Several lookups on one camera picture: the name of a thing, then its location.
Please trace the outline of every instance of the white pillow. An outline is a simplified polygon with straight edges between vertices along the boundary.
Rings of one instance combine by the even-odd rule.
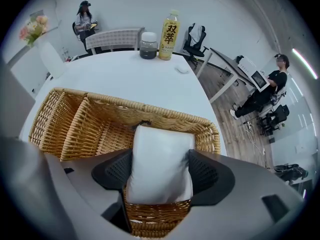
[[[191,199],[188,150],[194,148],[191,133],[138,126],[126,185],[127,202],[161,205]]]

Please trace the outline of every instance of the sneaker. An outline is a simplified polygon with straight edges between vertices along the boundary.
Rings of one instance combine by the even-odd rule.
[[[239,119],[238,117],[236,117],[236,113],[235,113],[234,110],[230,109],[230,114],[231,114],[231,116],[234,117],[235,120],[238,120],[238,119]]]

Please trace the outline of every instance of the yellow drink bottle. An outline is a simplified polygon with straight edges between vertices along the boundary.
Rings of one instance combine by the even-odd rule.
[[[159,47],[159,58],[165,61],[171,59],[171,55],[174,51],[180,22],[178,21],[177,10],[171,10],[170,16],[164,20],[161,42]]]

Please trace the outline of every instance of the white round table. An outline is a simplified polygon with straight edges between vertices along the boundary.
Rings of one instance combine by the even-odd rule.
[[[67,71],[58,79],[49,77],[31,109],[20,138],[27,142],[35,115],[54,87],[63,87],[109,95],[161,108],[175,110],[212,121],[219,133],[221,155],[226,147],[211,104],[196,75],[183,56],[171,60],[143,59],[138,51],[116,51],[88,56],[68,63]],[[188,69],[180,73],[175,67]]]

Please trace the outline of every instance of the jar lid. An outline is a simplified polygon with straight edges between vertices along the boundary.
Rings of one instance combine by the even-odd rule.
[[[171,10],[170,14],[178,16],[179,11],[178,10]]]
[[[157,34],[153,32],[143,32],[141,35],[141,40],[145,42],[156,42],[157,41]]]

